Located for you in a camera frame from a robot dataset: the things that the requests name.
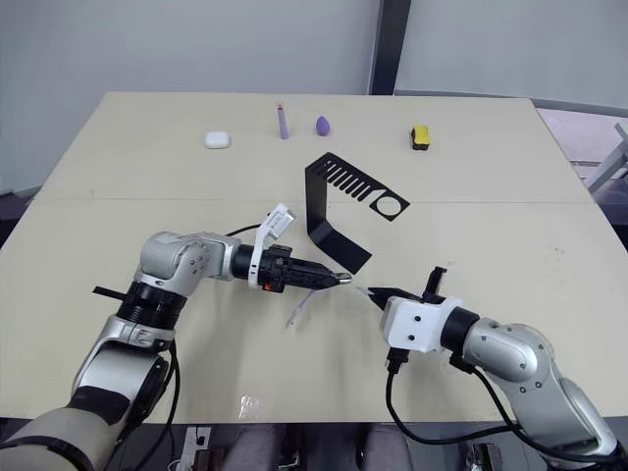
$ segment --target yellow and black object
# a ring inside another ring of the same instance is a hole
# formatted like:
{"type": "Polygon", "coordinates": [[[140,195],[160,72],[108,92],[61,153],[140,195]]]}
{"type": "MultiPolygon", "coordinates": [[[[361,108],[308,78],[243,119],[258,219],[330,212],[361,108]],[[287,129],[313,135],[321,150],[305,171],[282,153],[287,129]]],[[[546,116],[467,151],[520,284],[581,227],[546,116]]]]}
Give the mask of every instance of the yellow and black object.
{"type": "Polygon", "coordinates": [[[427,126],[414,126],[410,135],[412,135],[412,148],[414,150],[428,150],[431,141],[427,126]]]}

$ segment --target circular hole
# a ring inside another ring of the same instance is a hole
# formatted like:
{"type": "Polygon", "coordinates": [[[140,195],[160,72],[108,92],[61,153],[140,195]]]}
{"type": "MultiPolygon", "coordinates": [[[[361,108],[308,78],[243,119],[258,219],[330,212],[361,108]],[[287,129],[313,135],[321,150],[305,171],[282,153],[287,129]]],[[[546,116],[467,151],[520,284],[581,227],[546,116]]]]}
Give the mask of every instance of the circular hole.
{"type": "Polygon", "coordinates": [[[401,211],[401,203],[390,196],[382,196],[377,200],[377,210],[387,216],[395,216],[401,211]]]}

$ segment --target beige table surface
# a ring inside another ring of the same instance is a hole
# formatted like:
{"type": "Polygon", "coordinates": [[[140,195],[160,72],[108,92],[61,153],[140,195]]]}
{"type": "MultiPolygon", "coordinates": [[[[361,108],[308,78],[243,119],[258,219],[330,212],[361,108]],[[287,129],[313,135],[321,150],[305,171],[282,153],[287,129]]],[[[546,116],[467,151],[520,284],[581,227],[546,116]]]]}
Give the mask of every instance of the beige table surface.
{"type": "MultiPolygon", "coordinates": [[[[340,270],[305,231],[303,168],[326,150],[411,205],[389,223],[330,190],[330,220],[373,258],[353,286],[315,295],[292,328],[286,320],[303,290],[205,281],[177,325],[177,422],[390,421],[381,312],[355,287],[419,291],[435,265],[449,269],[443,294],[537,327],[603,415],[628,414],[628,256],[526,100],[115,93],[0,251],[0,416],[67,402],[117,307],[91,289],[125,290],[155,232],[224,233],[283,201],[298,219],[281,242],[340,270]],[[293,127],[288,141],[276,137],[279,99],[293,127]],[[332,123],[329,138],[313,135],[321,113],[332,123]],[[426,153],[407,151],[413,123],[431,127],[426,153]],[[212,126],[230,131],[233,147],[203,149],[212,126]]],[[[400,415],[497,419],[477,380],[446,359],[412,355],[395,382],[400,415]]],[[[170,393],[150,420],[164,421],[169,406],[170,393]]]]}

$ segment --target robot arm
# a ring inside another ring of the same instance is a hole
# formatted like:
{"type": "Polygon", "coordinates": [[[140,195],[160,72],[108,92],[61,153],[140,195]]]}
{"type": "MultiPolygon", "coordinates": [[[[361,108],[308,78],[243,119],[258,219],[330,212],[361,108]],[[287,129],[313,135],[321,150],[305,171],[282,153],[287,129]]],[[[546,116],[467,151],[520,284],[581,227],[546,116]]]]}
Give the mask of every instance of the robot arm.
{"type": "MultiPolygon", "coordinates": [[[[447,349],[464,364],[482,368],[504,392],[529,439],[578,455],[619,452],[614,434],[584,392],[562,376],[550,342],[538,331],[480,318],[453,297],[432,296],[437,303],[429,303],[401,290],[369,290],[384,308],[381,328],[391,347],[424,353],[447,349]]],[[[543,458],[554,469],[595,465],[543,458]]]]}
{"type": "Polygon", "coordinates": [[[203,278],[250,281],[254,268],[255,286],[274,292],[286,285],[323,289],[350,282],[350,275],[290,258],[289,247],[267,246],[293,219],[284,205],[278,206],[261,225],[254,247],[212,233],[152,236],[127,293],[94,291],[122,304],[80,366],[70,402],[0,444],[0,469],[103,469],[116,443],[150,415],[162,396],[169,364],[161,355],[173,351],[179,314],[203,278]]]}

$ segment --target gray wall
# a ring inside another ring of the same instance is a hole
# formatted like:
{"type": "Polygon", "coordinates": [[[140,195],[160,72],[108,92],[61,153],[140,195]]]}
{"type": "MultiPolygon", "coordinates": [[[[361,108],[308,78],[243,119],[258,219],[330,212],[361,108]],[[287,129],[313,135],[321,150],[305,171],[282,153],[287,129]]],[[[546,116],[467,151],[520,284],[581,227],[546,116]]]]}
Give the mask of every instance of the gray wall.
{"type": "Polygon", "coordinates": [[[378,0],[0,0],[0,168],[42,184],[109,90],[365,93],[378,0]]]}
{"type": "Polygon", "coordinates": [[[525,96],[624,116],[627,21],[626,0],[413,0],[395,88],[525,96]]]}

